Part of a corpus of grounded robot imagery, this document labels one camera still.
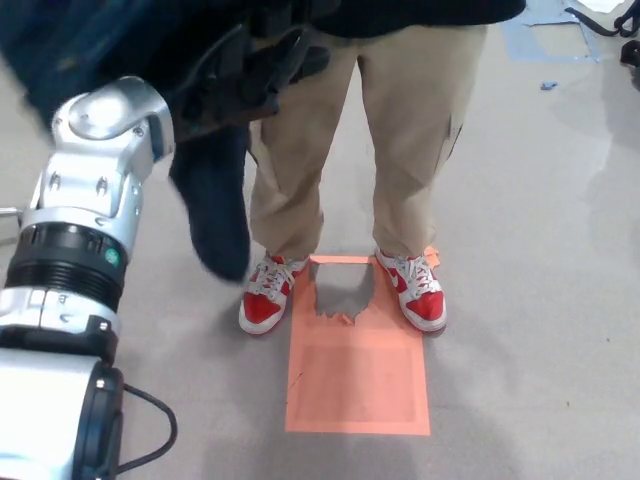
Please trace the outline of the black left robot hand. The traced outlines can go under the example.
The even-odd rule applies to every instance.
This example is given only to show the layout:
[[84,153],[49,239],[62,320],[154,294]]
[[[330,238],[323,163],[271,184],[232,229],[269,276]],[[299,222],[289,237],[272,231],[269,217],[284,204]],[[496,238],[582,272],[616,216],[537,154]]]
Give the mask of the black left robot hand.
[[220,35],[187,61],[168,97],[176,141],[274,115],[285,87],[329,64],[328,49],[311,40],[309,30],[294,28],[255,49],[243,24]]

